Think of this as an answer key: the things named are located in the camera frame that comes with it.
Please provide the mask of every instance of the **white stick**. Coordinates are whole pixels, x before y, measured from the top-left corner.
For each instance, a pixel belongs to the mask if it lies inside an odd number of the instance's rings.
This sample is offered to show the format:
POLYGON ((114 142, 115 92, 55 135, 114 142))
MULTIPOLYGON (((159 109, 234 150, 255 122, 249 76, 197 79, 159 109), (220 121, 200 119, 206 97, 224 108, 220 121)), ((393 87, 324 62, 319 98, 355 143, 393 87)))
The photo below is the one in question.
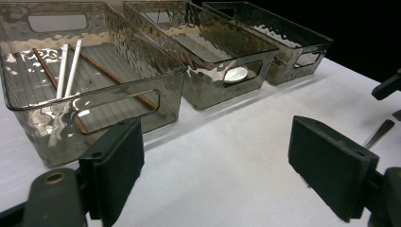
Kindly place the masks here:
POLYGON ((59 73, 59 82, 57 84, 56 99, 62 98, 62 88, 64 86, 65 66, 67 65, 68 44, 64 44, 61 48, 61 64, 59 73))
POLYGON ((77 64, 78 64, 78 59, 79 59, 80 43, 81 43, 81 40, 77 40, 76 50, 75 50, 74 58, 73 58, 73 64, 71 65, 71 72, 70 72, 70 76, 68 77, 68 83, 67 83, 67 88, 65 90, 64 97, 69 97, 71 95, 71 88, 73 86, 74 76, 75 76, 75 73, 77 70, 77 64))

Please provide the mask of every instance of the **transparent storage bin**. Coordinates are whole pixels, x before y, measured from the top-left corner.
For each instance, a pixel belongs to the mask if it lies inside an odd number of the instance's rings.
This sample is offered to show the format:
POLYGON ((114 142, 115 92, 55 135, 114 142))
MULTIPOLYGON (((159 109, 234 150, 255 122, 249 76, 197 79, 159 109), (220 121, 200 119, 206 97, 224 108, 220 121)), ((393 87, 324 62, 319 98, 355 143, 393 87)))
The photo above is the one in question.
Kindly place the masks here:
POLYGON ((1 3, 0 12, 6 104, 46 166, 77 160, 121 120, 139 116, 146 133, 178 119, 186 67, 108 4, 1 3), (78 39, 71 95, 56 98, 78 39), (71 46, 59 86, 64 44, 71 46))
POLYGON ((124 15, 188 68, 183 96, 197 110, 259 89, 274 44, 189 1, 124 1, 124 15))
POLYGON ((313 74, 333 43, 249 2, 202 2, 202 7, 279 47, 266 76, 272 85, 313 74))

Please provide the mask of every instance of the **gray translucent container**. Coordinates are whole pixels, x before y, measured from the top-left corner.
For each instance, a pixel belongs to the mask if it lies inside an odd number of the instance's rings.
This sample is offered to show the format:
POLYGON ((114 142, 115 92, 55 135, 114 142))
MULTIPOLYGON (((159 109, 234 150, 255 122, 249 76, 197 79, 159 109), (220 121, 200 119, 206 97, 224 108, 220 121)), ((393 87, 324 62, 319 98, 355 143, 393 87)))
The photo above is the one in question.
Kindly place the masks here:
MULTIPOLYGON (((106 3, 1 3, 0 12, 6 104, 46 166, 77 160, 121 120, 140 116, 146 133, 178 119, 186 67, 106 3), (95 64, 81 56, 71 95, 56 98, 33 48, 59 80, 61 47, 77 39, 95 64)), ((73 56, 70 48, 64 91, 73 56)))
POLYGON ((333 43, 249 2, 202 2, 202 7, 280 48, 266 76, 272 85, 313 74, 333 43))
POLYGON ((278 47, 188 1, 124 1, 124 15, 187 65, 183 96, 197 110, 259 89, 278 47))

